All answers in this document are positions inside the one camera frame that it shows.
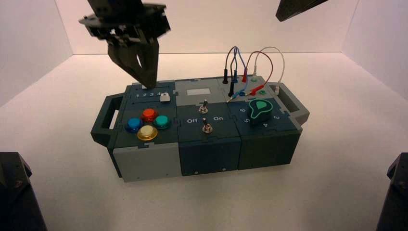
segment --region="round arcade button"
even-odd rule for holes
[[[151,125],[145,125],[141,127],[138,131],[138,138],[142,141],[153,140],[157,136],[157,129]]]
[[[158,116],[157,111],[155,111],[152,108],[148,108],[148,109],[143,111],[140,118],[144,122],[152,122],[152,121],[154,121],[154,119],[156,119],[157,116]]]
[[[143,121],[141,121],[139,118],[131,118],[127,121],[126,124],[126,131],[135,133],[137,132],[141,127],[143,126]]]
[[[157,129],[166,129],[170,126],[170,120],[165,115],[159,115],[153,124]]]

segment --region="red button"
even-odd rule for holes
[[[157,112],[153,110],[152,108],[148,108],[143,111],[143,114],[141,115],[141,119],[144,122],[152,122],[156,117],[158,116]]]

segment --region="white wire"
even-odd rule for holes
[[[280,53],[281,56],[282,56],[282,62],[283,62],[282,75],[280,76],[280,79],[279,79],[278,85],[277,85],[277,92],[279,93],[279,86],[280,86],[280,83],[281,83],[281,81],[282,81],[283,74],[285,73],[285,57],[283,56],[283,53],[282,53],[277,47],[264,47],[264,48],[262,48],[260,51],[263,51],[263,50],[268,49],[268,48],[276,49],[277,51],[279,51],[279,53]],[[256,55],[256,58],[255,58],[255,67],[254,67],[254,72],[255,72],[255,74],[256,74],[256,62],[257,62],[257,60],[258,60],[259,54],[260,54],[260,53],[258,53],[258,54]]]

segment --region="white floor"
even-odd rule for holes
[[[224,58],[161,55],[159,79],[220,76]],[[31,166],[49,230],[375,230],[408,102],[343,54],[286,54],[283,82],[310,111],[287,166],[124,183],[90,130],[131,82],[107,55],[74,55],[0,108],[0,150]]]

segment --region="carrying handle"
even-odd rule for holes
[[[268,84],[270,88],[275,91],[278,83]],[[278,98],[288,109],[289,114],[293,116],[300,125],[304,124],[309,118],[310,112],[283,83],[280,83],[279,88]]]
[[[110,138],[114,132],[109,129],[115,110],[119,110],[123,100],[123,93],[107,96],[102,104],[102,108],[96,117],[91,136],[93,140],[105,147],[108,146]]]

